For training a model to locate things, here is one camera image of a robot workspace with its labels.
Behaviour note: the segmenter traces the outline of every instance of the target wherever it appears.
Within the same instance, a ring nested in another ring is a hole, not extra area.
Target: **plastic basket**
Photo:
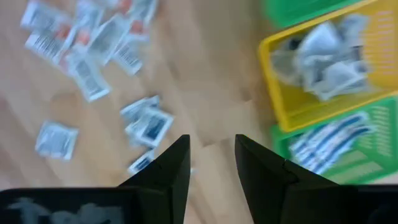
[[[262,41],[259,55],[264,69],[264,78],[268,83],[275,115],[283,131],[290,132],[304,128],[397,93],[398,46],[395,43],[397,11],[397,0],[363,1],[287,29]],[[369,74],[369,81],[377,87],[375,91],[337,96],[330,101],[320,102],[316,96],[304,92],[302,88],[285,85],[278,81],[272,69],[270,52],[278,48],[281,41],[292,35],[308,32],[314,26],[327,20],[338,22],[344,15],[356,12],[370,17],[363,37],[364,54],[373,70]]]
[[[264,0],[264,12],[277,27],[285,28],[341,9],[360,0]]]
[[[327,124],[334,119],[343,119],[353,113],[365,111],[369,114],[376,133],[360,137],[352,150],[322,176],[338,184],[365,184],[398,170],[397,104],[396,97],[389,97],[341,114],[333,119],[294,131],[282,132],[272,127],[273,147],[280,156],[291,159],[290,142],[305,131]]]

